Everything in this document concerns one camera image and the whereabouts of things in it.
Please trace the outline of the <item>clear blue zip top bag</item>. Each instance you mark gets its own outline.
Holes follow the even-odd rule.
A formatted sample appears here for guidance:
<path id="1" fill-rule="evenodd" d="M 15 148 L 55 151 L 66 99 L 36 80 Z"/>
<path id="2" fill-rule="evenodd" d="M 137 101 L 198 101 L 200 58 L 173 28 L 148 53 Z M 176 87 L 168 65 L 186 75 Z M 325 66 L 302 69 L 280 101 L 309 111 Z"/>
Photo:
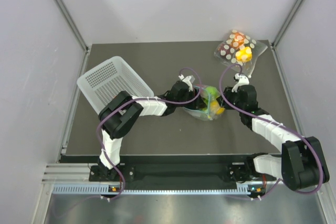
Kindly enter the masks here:
<path id="1" fill-rule="evenodd" d="M 189 110 L 187 108 L 183 108 L 185 112 L 187 112 L 189 115 L 193 116 L 196 119 L 202 120 L 202 121 L 213 121 L 215 119 L 218 119 L 221 115 L 218 116 L 212 116 L 209 112 L 210 112 L 210 103 L 212 101 L 217 101 L 217 99 L 215 100 L 211 100 L 209 99 L 209 95 L 207 94 L 207 92 L 205 91 L 205 88 L 207 87 L 206 85 L 195 85 L 199 88 L 199 91 L 201 92 L 200 95 L 202 96 L 202 99 L 204 101 L 204 108 L 202 110 Z"/>

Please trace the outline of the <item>yellow fake lemon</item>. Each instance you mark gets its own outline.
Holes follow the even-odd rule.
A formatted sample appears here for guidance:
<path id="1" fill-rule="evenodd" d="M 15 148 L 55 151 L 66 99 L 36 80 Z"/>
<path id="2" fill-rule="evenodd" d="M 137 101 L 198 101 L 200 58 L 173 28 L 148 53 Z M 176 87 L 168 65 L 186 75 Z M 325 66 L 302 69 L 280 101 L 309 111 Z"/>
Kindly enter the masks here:
<path id="1" fill-rule="evenodd" d="M 218 116 L 224 113 L 225 108 L 221 107 L 217 101 L 212 101 L 210 103 L 210 114 L 212 116 Z"/>

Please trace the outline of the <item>green fake pear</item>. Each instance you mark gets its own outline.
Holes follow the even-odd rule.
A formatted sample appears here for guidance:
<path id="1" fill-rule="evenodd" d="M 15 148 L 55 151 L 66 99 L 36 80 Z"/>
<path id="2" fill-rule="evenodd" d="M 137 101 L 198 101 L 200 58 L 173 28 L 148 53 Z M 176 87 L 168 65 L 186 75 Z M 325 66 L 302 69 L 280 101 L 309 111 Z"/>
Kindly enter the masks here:
<path id="1" fill-rule="evenodd" d="M 205 88 L 205 91 L 207 92 L 207 94 L 209 95 L 209 99 L 211 99 L 211 100 L 217 99 L 218 96 L 220 95 L 220 93 L 217 90 L 217 88 L 213 87 L 213 86 L 207 86 Z"/>

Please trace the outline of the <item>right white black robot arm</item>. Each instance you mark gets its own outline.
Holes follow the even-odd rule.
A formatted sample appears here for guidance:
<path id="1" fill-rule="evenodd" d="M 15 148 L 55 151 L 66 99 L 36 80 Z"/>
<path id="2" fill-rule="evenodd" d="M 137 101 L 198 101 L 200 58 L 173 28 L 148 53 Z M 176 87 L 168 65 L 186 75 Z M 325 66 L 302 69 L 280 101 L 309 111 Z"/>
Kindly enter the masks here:
<path id="1" fill-rule="evenodd" d="M 281 179 L 292 191 L 301 193 L 304 188 L 315 186 L 318 190 L 330 180 L 330 174 L 320 141 L 314 137 L 301 136 L 259 107 L 254 86 L 243 84 L 237 88 L 220 89 L 221 105 L 239 112 L 243 125 L 259 134 L 275 146 L 280 157 L 256 154 L 245 166 L 245 174 L 252 180 L 263 174 Z"/>

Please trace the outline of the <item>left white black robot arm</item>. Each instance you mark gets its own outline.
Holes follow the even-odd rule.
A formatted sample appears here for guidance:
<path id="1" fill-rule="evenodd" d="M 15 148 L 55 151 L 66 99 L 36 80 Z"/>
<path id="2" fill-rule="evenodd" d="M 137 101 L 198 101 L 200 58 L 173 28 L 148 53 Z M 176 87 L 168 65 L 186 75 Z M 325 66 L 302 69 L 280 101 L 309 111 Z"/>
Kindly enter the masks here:
<path id="1" fill-rule="evenodd" d="M 117 178 L 122 139 L 139 117 L 168 116 L 179 107 L 191 110 L 206 107 L 200 90 L 193 87 L 190 81 L 177 81 L 170 90 L 155 97 L 135 97 L 121 91 L 99 113 L 97 133 L 102 146 L 98 161 L 99 175 L 106 180 Z"/>

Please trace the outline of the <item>yellow fake fruit in dotted bag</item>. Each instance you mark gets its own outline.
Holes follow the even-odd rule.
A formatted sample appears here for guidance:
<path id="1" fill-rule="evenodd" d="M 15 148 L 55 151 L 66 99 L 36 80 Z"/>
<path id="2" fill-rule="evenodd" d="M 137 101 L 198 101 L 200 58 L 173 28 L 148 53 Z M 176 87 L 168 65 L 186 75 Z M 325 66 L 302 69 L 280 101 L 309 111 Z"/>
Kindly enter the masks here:
<path id="1" fill-rule="evenodd" d="M 253 54 L 250 47 L 244 47 L 236 52 L 235 58 L 239 62 L 249 62 L 252 60 Z"/>

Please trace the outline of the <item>dark red fake fruit dotted bag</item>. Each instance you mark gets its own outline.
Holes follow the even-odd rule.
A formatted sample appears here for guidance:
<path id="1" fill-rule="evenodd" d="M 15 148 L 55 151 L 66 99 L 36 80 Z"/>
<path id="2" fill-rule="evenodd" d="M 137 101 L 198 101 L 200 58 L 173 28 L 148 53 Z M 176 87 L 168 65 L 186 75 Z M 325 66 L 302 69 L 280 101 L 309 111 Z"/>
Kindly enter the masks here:
<path id="1" fill-rule="evenodd" d="M 225 57 L 227 54 L 230 54 L 230 46 L 223 42 L 218 46 L 217 52 L 220 57 Z"/>

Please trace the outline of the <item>clear polka dot bag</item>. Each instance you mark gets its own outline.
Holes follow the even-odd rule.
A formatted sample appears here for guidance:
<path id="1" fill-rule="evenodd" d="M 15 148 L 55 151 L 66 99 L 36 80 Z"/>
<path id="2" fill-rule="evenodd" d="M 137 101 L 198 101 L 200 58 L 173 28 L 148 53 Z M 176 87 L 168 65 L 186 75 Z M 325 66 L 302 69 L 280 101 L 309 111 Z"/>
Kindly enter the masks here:
<path id="1" fill-rule="evenodd" d="M 229 39 L 229 35 L 234 31 L 235 29 L 232 29 L 230 32 L 227 33 L 227 36 L 224 38 L 224 40 L 221 43 L 227 43 L 228 39 Z M 225 66 L 230 66 L 232 64 L 238 64 L 241 66 L 240 67 L 234 67 L 234 69 L 237 72 L 241 72 L 242 74 L 246 75 L 247 77 L 251 78 L 254 70 L 255 70 L 255 66 L 257 63 L 258 58 L 266 51 L 267 49 L 267 45 L 259 40 L 254 39 L 253 37 L 249 36 L 248 34 L 241 32 L 243 34 L 245 34 L 246 39 L 245 39 L 245 44 L 240 46 L 239 48 L 235 49 L 233 47 L 231 47 L 228 43 L 228 45 L 230 46 L 230 54 L 227 54 L 225 57 L 220 57 L 218 52 L 217 52 L 217 48 L 218 46 L 221 44 L 219 44 L 217 46 L 217 48 L 214 51 L 214 57 L 219 60 L 222 64 L 224 64 Z M 235 54 L 238 50 L 243 49 L 244 47 L 250 47 L 252 50 L 252 60 L 249 62 L 239 62 L 236 60 L 235 58 Z"/>

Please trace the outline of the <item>orange fake fruit in dotted bag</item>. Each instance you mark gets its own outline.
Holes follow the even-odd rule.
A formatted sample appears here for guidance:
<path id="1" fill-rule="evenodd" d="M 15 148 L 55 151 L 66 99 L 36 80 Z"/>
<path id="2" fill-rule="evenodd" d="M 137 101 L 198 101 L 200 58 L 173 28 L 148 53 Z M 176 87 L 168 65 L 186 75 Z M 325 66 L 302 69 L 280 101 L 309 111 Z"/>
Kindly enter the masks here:
<path id="1" fill-rule="evenodd" d="M 233 31 L 230 35 L 229 35 L 229 39 L 227 41 L 227 43 L 237 49 L 239 48 L 240 46 L 244 45 L 245 44 L 245 39 L 246 39 L 246 36 L 245 34 L 241 33 L 241 32 L 238 32 L 238 31 Z"/>

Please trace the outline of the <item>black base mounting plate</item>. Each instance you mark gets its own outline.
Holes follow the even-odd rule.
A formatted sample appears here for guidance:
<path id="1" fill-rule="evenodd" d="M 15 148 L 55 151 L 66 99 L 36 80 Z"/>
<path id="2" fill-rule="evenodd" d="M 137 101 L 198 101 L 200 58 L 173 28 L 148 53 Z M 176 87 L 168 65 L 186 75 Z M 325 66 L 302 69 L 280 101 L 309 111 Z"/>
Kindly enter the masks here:
<path id="1" fill-rule="evenodd" d="M 90 182 L 125 182 L 127 190 L 235 189 L 237 183 L 262 182 L 247 167 L 250 155 L 122 155 L 112 180 L 90 169 Z"/>

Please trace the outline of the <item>white perforated plastic basket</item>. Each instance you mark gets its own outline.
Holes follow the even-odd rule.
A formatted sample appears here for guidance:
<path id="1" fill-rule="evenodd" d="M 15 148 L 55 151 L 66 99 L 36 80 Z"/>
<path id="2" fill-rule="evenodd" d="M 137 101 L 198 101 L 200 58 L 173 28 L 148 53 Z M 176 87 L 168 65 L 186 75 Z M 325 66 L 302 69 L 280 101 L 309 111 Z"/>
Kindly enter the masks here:
<path id="1" fill-rule="evenodd" d="M 77 80 L 77 86 L 99 114 L 121 91 L 135 97 L 153 97 L 154 92 L 120 56 L 105 60 Z"/>

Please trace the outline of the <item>right aluminium frame post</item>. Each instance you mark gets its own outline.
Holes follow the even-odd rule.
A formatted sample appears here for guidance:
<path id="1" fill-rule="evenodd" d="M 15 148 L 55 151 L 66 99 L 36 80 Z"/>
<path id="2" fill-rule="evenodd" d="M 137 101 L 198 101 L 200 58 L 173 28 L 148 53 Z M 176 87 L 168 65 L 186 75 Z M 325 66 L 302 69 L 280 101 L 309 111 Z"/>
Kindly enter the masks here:
<path id="1" fill-rule="evenodd" d="M 299 13 L 300 8 L 304 4 L 305 0 L 295 0 L 292 7 L 289 10 L 285 20 L 280 26 L 279 31 L 277 32 L 273 42 L 271 43 L 271 48 L 276 49 L 276 47 L 280 44 L 282 38 L 286 34 L 287 30 L 289 29 L 291 23 L 293 22 L 296 15 Z"/>

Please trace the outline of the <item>aluminium frame post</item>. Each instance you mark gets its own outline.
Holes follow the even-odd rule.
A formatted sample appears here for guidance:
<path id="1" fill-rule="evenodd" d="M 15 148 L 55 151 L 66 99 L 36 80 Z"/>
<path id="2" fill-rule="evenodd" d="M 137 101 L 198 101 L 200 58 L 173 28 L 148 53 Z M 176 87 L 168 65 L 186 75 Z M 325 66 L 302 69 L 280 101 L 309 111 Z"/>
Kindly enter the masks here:
<path id="1" fill-rule="evenodd" d="M 293 22 L 296 15 L 299 13 L 300 8 L 304 4 L 305 0 L 295 0 L 292 7 L 289 10 L 285 20 L 280 26 L 279 31 L 277 32 L 273 42 L 271 43 L 271 48 L 276 49 L 276 47 L 280 44 L 282 38 L 286 34 L 287 30 L 289 29 L 291 23 Z"/>
<path id="2" fill-rule="evenodd" d="M 59 9 L 62 17 L 64 18 L 66 24 L 70 28 L 72 34 L 74 35 L 76 41 L 80 45 L 80 47 L 87 52 L 89 50 L 89 46 L 85 42 L 84 38 L 82 37 L 75 21 L 73 20 L 70 11 L 68 10 L 66 4 L 64 3 L 63 0 L 54 0 L 57 8 Z"/>

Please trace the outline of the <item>left aluminium frame post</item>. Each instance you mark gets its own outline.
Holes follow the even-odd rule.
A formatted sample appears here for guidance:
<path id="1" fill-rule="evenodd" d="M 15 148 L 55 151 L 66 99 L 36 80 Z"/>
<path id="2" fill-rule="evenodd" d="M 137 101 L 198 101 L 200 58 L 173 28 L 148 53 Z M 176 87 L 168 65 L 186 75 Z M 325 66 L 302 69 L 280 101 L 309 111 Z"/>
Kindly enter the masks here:
<path id="1" fill-rule="evenodd" d="M 72 34 L 74 35 L 76 41 L 80 45 L 80 47 L 87 52 L 89 50 L 89 46 L 85 42 L 84 38 L 82 37 L 75 21 L 73 20 L 70 11 L 68 10 L 66 4 L 64 3 L 63 0 L 54 0 L 57 8 L 59 9 L 62 17 L 64 18 L 66 24 L 70 28 Z"/>

